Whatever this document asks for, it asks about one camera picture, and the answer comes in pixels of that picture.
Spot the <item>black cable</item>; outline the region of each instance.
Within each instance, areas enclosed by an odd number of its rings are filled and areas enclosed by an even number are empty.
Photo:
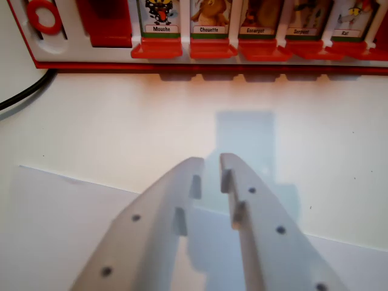
[[[31,85],[29,88],[25,89],[19,94],[16,94],[14,97],[11,97],[10,99],[1,102],[0,111],[12,106],[13,104],[18,103],[19,101],[22,101],[31,94],[34,94],[39,89],[45,87],[55,77],[56,72],[56,69],[48,69],[47,72],[43,75],[43,77],[41,77],[39,81],[37,81],[35,84]]]

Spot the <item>red plastic slot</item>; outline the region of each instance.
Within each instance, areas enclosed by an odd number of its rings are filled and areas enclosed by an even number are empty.
[[[76,0],[94,47],[132,47],[128,0]]]
[[[192,59],[227,59],[237,55],[237,49],[229,44],[229,39],[191,39]]]
[[[287,41],[286,48],[304,59],[339,61],[345,56],[330,47],[323,48],[323,41]]]
[[[238,48],[248,61],[253,62],[285,62],[292,56],[288,49],[278,46],[276,39],[240,39]]]
[[[362,61],[388,61],[388,52],[377,48],[367,49],[366,42],[333,42],[333,52],[343,53]]]
[[[141,38],[131,56],[135,59],[172,59],[182,55],[180,38]]]

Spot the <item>red ring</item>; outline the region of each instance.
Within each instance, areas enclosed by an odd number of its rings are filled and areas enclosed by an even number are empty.
[[[39,16],[36,14],[36,9],[38,8],[46,8],[51,11],[55,18],[55,23],[53,26],[47,27],[39,23]],[[31,25],[46,35],[56,35],[62,30],[62,21],[61,17],[59,16],[58,9],[54,4],[48,2],[47,0],[32,0],[27,6],[27,16],[28,20],[31,22]]]

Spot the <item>character card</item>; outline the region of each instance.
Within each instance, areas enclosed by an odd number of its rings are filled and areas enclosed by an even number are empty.
[[[346,0],[332,40],[363,41],[379,6],[376,0]]]
[[[332,0],[295,0],[286,39],[320,39],[332,6]]]
[[[283,0],[244,0],[240,19],[241,39],[272,39],[278,28]]]
[[[232,0],[191,0],[191,37],[228,37]]]
[[[137,0],[141,36],[181,37],[179,0]]]

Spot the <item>white paper sheet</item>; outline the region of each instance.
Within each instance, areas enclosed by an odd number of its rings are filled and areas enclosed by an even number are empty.
[[[0,235],[0,290],[68,290],[112,219],[137,194],[20,167]],[[229,217],[194,208],[173,291],[244,290]],[[388,253],[309,236],[349,290],[386,290]]]

